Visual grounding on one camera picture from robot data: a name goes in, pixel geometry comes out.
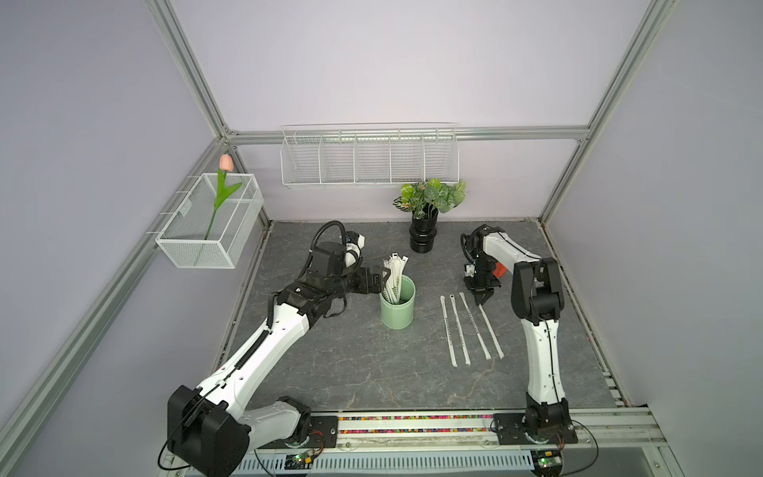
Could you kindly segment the white straw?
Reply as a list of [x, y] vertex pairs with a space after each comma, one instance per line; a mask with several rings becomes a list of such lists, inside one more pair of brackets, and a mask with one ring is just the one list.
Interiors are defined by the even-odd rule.
[[472, 311], [469, 308], [469, 305], [467, 303], [467, 299], [466, 299], [465, 294], [463, 292], [459, 292], [458, 294], [459, 294], [459, 296], [461, 298], [462, 303], [464, 304], [464, 307], [465, 307], [466, 312], [467, 312], [467, 316], [469, 317], [469, 320], [471, 322], [472, 328], [473, 328], [474, 333], [475, 333], [475, 335], [476, 335], [476, 337], [478, 339], [478, 342], [479, 342], [479, 344], [481, 346], [481, 349], [483, 351], [485, 359], [486, 360], [492, 360], [492, 356], [491, 356], [490, 352], [488, 351], [487, 345], [486, 345], [486, 343], [485, 343], [485, 341], [484, 341], [484, 339], [482, 337], [482, 334], [481, 334], [481, 332], [480, 332], [480, 330], [479, 330], [479, 328], [477, 326], [475, 317], [474, 317]]
[[471, 358], [470, 358], [468, 347], [467, 347], [467, 344], [466, 344], [466, 341], [465, 341], [465, 335], [464, 335], [463, 327], [462, 327], [462, 324], [461, 324], [461, 321], [460, 321], [460, 317], [459, 317], [459, 314], [458, 314], [458, 308], [457, 308], [457, 304], [456, 304], [456, 300], [455, 300], [455, 295], [454, 294], [450, 294], [449, 295], [449, 299], [450, 299], [450, 302], [451, 302], [452, 311], [453, 311], [453, 314], [454, 314], [454, 317], [455, 317], [455, 321], [456, 321], [456, 326], [457, 326], [458, 335], [459, 335], [459, 341], [460, 341], [462, 353], [463, 353], [463, 356], [464, 356], [465, 364], [467, 366], [471, 366]]
[[451, 363], [452, 367], [457, 368], [458, 364], [457, 364], [457, 360], [456, 360], [456, 356], [455, 356], [455, 350], [454, 350], [454, 346], [453, 346], [453, 342], [452, 342], [452, 337], [451, 337], [451, 333], [450, 333], [450, 326], [449, 326], [449, 322], [448, 322], [448, 315], [447, 315], [444, 295], [441, 295], [439, 297], [439, 300], [440, 300], [440, 307], [441, 307], [442, 318], [443, 318], [443, 323], [444, 323], [444, 328], [445, 328], [445, 336], [446, 336], [446, 340], [447, 340], [447, 346], [448, 346], [448, 352], [449, 352], [449, 357], [450, 357], [450, 363]]
[[480, 312], [482, 314], [482, 317], [483, 317], [483, 319], [485, 321], [486, 327], [488, 328], [488, 331], [489, 331], [489, 334], [491, 336], [492, 342], [493, 342], [494, 347], [496, 348], [496, 351], [498, 353], [498, 357], [499, 357], [499, 359], [503, 359], [505, 357], [505, 353], [504, 353], [504, 351], [503, 351], [503, 349], [501, 347], [501, 344], [500, 344], [500, 342], [498, 340], [498, 337], [497, 337], [497, 335], [495, 333], [495, 330], [494, 330], [494, 328], [492, 326], [492, 323], [491, 323], [491, 321], [490, 321], [490, 319], [489, 319], [489, 317], [488, 317], [488, 315], [487, 315], [487, 313], [486, 313], [486, 311], [484, 309], [484, 306], [482, 304], [480, 304], [480, 305], [478, 305], [478, 307], [479, 307], [479, 310], [480, 310]]

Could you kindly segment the green cylindrical storage cup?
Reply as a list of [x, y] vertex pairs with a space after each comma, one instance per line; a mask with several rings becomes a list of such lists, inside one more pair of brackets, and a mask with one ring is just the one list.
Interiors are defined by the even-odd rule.
[[391, 304], [383, 294], [381, 300], [381, 321], [387, 328], [403, 330], [411, 325], [415, 304], [416, 287], [412, 279], [403, 275], [401, 278], [401, 302]]

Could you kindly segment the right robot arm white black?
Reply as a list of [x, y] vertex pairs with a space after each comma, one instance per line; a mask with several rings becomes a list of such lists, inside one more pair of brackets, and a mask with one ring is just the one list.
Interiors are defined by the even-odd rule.
[[524, 432], [532, 442], [576, 442], [569, 403], [560, 377], [558, 322], [564, 310], [560, 265], [509, 238], [499, 227], [484, 224], [460, 236], [467, 260], [464, 282], [482, 306], [501, 285], [498, 269], [512, 276], [511, 306], [525, 333], [529, 383]]

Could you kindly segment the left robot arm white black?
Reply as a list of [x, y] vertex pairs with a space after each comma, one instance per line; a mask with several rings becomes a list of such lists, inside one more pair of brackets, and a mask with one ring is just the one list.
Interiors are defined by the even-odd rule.
[[352, 268], [333, 276], [311, 271], [270, 295], [260, 328], [214, 374], [195, 389], [181, 386], [168, 401], [169, 452], [205, 476], [229, 476], [248, 451], [274, 441], [309, 441], [311, 409], [292, 397], [251, 413], [254, 392], [288, 349], [336, 299], [379, 293], [389, 280], [382, 266]]

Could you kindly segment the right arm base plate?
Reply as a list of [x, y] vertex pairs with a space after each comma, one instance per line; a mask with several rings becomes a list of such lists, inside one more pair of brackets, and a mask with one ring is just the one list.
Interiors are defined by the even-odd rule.
[[568, 419], [527, 417], [525, 413], [495, 413], [489, 425], [500, 445], [555, 445], [578, 443], [574, 425]]

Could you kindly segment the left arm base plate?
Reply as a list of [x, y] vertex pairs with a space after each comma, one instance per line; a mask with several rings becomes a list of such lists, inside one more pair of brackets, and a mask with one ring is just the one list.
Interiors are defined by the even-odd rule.
[[296, 431], [295, 436], [262, 445], [261, 449], [335, 448], [339, 437], [337, 415], [317, 415]]

